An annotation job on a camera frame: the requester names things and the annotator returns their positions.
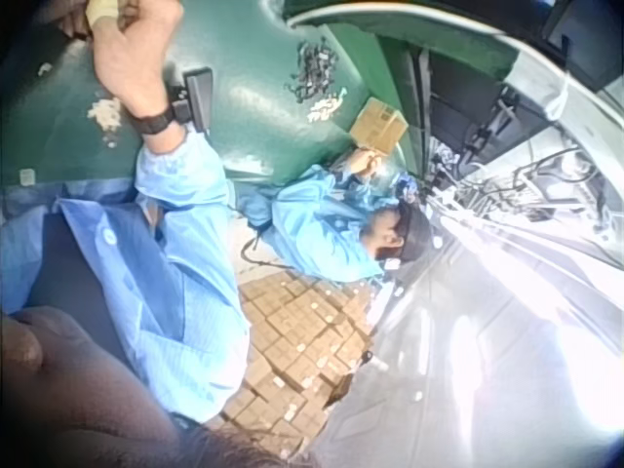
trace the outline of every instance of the blue work shirt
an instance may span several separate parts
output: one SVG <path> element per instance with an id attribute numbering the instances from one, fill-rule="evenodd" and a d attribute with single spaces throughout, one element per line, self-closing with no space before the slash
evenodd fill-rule
<path id="1" fill-rule="evenodd" d="M 134 203 L 61 198 L 6 222 L 3 310 L 26 303 L 41 267 L 44 216 L 62 213 L 136 374 L 166 410 L 205 421 L 240 387 L 250 339 L 226 248 L 224 170 L 204 136 L 189 130 L 171 154 L 140 151 L 136 189 L 164 209 L 157 237 Z"/>
<path id="2" fill-rule="evenodd" d="M 344 283 L 383 273 L 360 233 L 373 211 L 396 199 L 373 196 L 367 183 L 318 165 L 284 187 L 235 183 L 235 190 L 237 209 L 250 225 L 270 223 L 261 239 L 288 266 Z"/>

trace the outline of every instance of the blue shirt sleeve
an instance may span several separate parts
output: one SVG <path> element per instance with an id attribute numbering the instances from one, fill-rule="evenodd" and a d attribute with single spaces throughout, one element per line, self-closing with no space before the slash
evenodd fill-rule
<path id="1" fill-rule="evenodd" d="M 158 226 L 161 245 L 167 260 L 182 272 L 184 284 L 183 340 L 144 333 L 142 344 L 162 353 L 145 366 L 145 378 L 156 385 L 166 382 L 160 368 L 169 362 L 180 375 L 180 388 L 150 388 L 167 407 L 182 413 L 184 408 L 205 409 L 192 414 L 205 420 L 240 387 L 249 347 L 249 324 L 226 243 L 229 209 L 223 166 L 204 136 L 189 130 L 172 154 L 154 155 L 146 148 L 140 152 L 136 188 L 165 207 Z"/>
<path id="2" fill-rule="evenodd" d="M 297 266 L 308 274 L 334 281 L 377 274 L 378 266 L 360 243 L 359 230 L 337 232 L 317 216 L 334 186 L 333 174 L 313 166 L 297 183 L 277 194 L 272 206 L 273 225 L 289 250 L 297 253 Z"/>

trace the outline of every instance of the shirt button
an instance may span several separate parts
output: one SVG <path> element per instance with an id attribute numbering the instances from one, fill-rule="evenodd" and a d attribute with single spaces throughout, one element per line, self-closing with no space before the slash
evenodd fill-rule
<path id="1" fill-rule="evenodd" d="M 105 228 L 102 234 L 104 235 L 104 241 L 106 241 L 106 244 L 108 244 L 109 246 L 117 245 L 117 236 L 112 229 Z"/>

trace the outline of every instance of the metal parts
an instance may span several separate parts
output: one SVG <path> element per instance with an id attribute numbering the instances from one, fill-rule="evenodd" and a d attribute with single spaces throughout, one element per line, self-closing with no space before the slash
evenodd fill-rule
<path id="1" fill-rule="evenodd" d="M 299 72 L 291 75 L 297 84 L 286 84 L 286 89 L 294 94 L 299 104 L 318 94 L 324 95 L 333 83 L 337 62 L 338 55 L 327 45 L 325 37 L 321 38 L 321 44 L 300 43 L 297 58 Z"/>

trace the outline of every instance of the bandaged finger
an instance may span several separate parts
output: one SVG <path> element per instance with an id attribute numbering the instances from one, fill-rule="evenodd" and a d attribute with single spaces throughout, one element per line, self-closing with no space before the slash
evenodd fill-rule
<path id="1" fill-rule="evenodd" d="M 91 0 L 87 6 L 87 20 L 93 27 L 97 20 L 103 17 L 118 18 L 119 5 L 117 0 Z"/>

